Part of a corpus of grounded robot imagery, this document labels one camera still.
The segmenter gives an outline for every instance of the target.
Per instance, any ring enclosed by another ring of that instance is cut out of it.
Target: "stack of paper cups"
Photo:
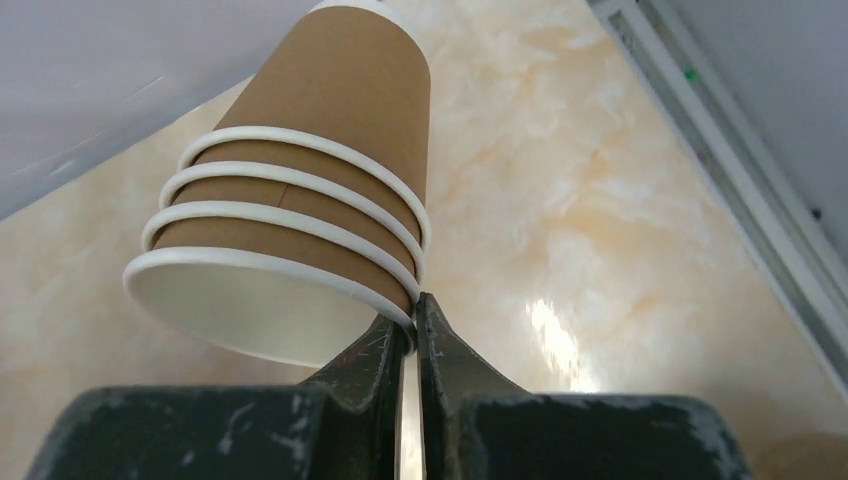
[[[429,107],[426,59],[392,11],[320,4],[186,149],[128,293],[180,329],[300,365],[377,313],[414,338]]]

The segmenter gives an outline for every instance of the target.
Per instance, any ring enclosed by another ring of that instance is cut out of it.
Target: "marble surface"
[[[470,345],[534,391],[701,397],[751,458],[848,434],[843,397],[582,1],[387,3],[415,20],[433,78],[424,286]],[[85,389],[310,373],[173,331],[121,288],[178,153],[237,93],[0,222],[3,478],[23,475]]]

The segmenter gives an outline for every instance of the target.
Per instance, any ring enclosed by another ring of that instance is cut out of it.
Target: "beige marble table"
[[[582,1],[389,3],[418,25],[433,76],[425,288],[469,344],[530,390],[701,397],[751,457],[848,433],[840,391]],[[122,291],[178,153],[237,92],[0,223],[3,478],[85,389],[310,373],[173,331]]]

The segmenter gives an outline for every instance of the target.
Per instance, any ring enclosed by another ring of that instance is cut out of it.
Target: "countertop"
[[[583,1],[387,3],[414,19],[430,62],[424,288],[457,333],[533,391],[700,397],[750,458],[848,434],[805,333]],[[240,88],[0,222],[4,478],[23,475],[88,388],[311,373],[176,332],[121,287],[179,152]],[[416,399],[408,389],[408,475],[420,469]]]

